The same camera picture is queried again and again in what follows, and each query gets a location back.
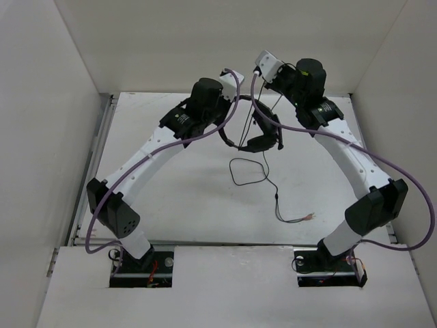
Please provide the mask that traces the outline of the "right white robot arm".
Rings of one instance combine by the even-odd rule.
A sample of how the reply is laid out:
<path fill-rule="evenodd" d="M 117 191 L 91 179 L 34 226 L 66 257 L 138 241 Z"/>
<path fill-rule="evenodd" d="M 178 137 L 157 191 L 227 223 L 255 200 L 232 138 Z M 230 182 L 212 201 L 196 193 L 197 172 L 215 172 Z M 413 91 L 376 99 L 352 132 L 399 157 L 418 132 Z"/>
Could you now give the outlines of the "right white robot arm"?
<path fill-rule="evenodd" d="M 304 58 L 290 66 L 267 53 L 259 67 L 267 88 L 293 104 L 298 122 L 331 155 L 356 197 L 344 220 L 318 243 L 318 264 L 332 269 L 364 236 L 398 217 L 408 186 L 402 179 L 393 180 L 359 150 L 361 144 L 343 112 L 324 96 L 326 71 L 318 60 Z"/>

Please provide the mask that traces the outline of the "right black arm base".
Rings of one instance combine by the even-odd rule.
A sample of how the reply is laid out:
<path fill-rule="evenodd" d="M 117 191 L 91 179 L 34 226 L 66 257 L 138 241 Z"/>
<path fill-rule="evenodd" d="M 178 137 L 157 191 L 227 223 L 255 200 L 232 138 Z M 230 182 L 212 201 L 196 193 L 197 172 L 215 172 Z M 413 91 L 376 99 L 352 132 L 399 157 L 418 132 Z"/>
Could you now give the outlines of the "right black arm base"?
<path fill-rule="evenodd" d="M 363 261 L 354 253 L 326 262 L 319 258 L 316 248 L 297 248 L 291 266 L 301 288 L 362 288 L 368 280 Z"/>

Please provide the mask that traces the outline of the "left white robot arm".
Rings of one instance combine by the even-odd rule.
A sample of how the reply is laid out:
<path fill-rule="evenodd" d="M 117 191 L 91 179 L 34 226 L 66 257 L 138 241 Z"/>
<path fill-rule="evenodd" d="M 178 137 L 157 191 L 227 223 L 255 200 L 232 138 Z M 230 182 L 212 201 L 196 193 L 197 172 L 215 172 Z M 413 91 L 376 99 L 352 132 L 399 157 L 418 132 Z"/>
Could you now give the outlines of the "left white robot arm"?
<path fill-rule="evenodd" d="M 86 186 L 89 224 L 99 221 L 129 255 L 138 271 L 152 265 L 154 248 L 140 227 L 140 216 L 132 205 L 139 192 L 160 168 L 194 141 L 222 129 L 238 107 L 244 77 L 225 70 L 218 79 L 201 78 L 188 98 L 172 108 L 152 135 L 118 170 L 104 180 L 92 178 Z M 210 125 L 215 130 L 209 131 Z"/>

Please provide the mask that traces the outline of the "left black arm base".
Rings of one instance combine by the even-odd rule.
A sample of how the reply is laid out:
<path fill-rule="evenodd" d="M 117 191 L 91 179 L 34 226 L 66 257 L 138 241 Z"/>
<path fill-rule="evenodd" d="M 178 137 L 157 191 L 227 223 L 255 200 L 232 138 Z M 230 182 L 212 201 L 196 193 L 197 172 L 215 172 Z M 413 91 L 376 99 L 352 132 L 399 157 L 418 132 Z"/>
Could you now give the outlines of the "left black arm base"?
<path fill-rule="evenodd" d="M 141 267 L 126 251 L 113 248 L 108 252 L 111 261 L 110 288 L 171 288 L 173 285 L 174 250 L 156 250 L 151 262 Z"/>

